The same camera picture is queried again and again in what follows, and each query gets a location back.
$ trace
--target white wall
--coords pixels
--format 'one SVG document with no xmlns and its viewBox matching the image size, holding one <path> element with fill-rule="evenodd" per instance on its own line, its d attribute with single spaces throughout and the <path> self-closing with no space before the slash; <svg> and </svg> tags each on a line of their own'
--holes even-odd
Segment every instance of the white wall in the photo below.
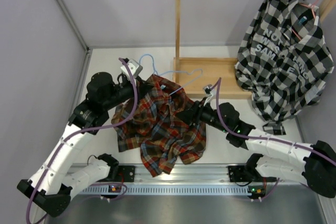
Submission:
<svg viewBox="0 0 336 224">
<path fill-rule="evenodd" d="M 322 23 L 327 46 L 336 62 L 336 8 Z M 329 143 L 336 150 L 335 122 L 336 122 L 336 70 L 327 81 L 326 89 L 317 106 L 305 108 L 299 115 L 304 139 L 315 143 L 322 140 Z"/>
<path fill-rule="evenodd" d="M 175 45 L 174 0 L 64 0 L 89 46 Z M 239 45 L 263 0 L 181 0 L 181 42 Z"/>
<path fill-rule="evenodd" d="M 17 183 L 61 136 L 84 50 L 54 0 L 0 6 L 0 222 L 22 224 L 28 199 Z"/>
</svg>

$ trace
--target wooden base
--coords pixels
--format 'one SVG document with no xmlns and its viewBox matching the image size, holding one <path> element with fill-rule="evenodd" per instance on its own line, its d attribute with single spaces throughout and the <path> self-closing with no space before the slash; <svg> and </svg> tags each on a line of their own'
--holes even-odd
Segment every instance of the wooden base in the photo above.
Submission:
<svg viewBox="0 0 336 224">
<path fill-rule="evenodd" d="M 192 72 L 194 69 L 203 69 L 203 75 L 184 88 L 190 98 L 205 97 L 203 87 L 208 84 L 214 85 L 219 77 L 222 78 L 220 86 L 221 99 L 251 99 L 251 92 L 244 91 L 238 86 L 235 77 L 236 58 L 179 58 L 179 64 L 174 59 L 175 70 Z M 184 85 L 200 74 L 199 71 L 189 76 L 185 73 L 176 73 L 173 81 Z"/>
</svg>

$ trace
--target flannel shirt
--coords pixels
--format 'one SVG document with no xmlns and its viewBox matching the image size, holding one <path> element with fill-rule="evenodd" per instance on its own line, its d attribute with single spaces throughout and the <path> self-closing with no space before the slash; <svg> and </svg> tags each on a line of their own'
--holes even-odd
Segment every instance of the flannel shirt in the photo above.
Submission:
<svg viewBox="0 0 336 224">
<path fill-rule="evenodd" d="M 320 101 L 333 61 L 320 27 L 299 0 L 264 0 L 238 51 L 238 84 L 266 121 L 281 122 Z"/>
<path fill-rule="evenodd" d="M 179 156 L 184 164 L 202 157 L 206 145 L 205 123 L 189 126 L 176 113 L 189 109 L 193 101 L 184 89 L 170 96 L 180 86 L 162 77 L 151 75 L 152 88 L 138 103 L 131 120 L 116 127 L 119 152 L 140 148 L 141 159 L 151 175 L 170 174 Z M 132 110 L 134 100 L 116 107 L 112 123 L 124 120 Z"/>
</svg>

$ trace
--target black bracket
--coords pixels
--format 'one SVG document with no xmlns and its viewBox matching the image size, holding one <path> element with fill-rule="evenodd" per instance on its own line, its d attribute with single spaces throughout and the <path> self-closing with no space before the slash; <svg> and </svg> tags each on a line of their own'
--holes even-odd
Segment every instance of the black bracket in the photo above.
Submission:
<svg viewBox="0 0 336 224">
<path fill-rule="evenodd" d="M 105 178 L 100 180 L 99 182 L 134 182 L 135 177 L 135 166 L 134 165 L 119 165 L 117 174 L 114 179 Z"/>
<path fill-rule="evenodd" d="M 240 183 L 240 182 L 263 182 L 263 177 L 251 178 L 251 176 L 246 172 L 244 165 L 230 165 L 228 166 L 230 182 Z M 275 182 L 277 178 L 268 177 L 265 178 L 266 182 Z"/>
</svg>

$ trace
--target wooden rod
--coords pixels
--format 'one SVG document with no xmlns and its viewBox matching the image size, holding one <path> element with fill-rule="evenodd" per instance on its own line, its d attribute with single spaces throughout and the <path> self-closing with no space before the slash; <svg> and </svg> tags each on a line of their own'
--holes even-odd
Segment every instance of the wooden rod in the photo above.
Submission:
<svg viewBox="0 0 336 224">
<path fill-rule="evenodd" d="M 336 5 L 336 0 L 323 0 L 321 3 L 322 8 L 320 9 L 320 20 L 323 22 L 327 15 L 331 12 L 331 10 Z"/>
<path fill-rule="evenodd" d="M 180 69 L 180 19 L 181 0 L 175 0 L 175 71 Z M 178 74 L 175 73 L 174 81 L 178 83 Z"/>
</svg>

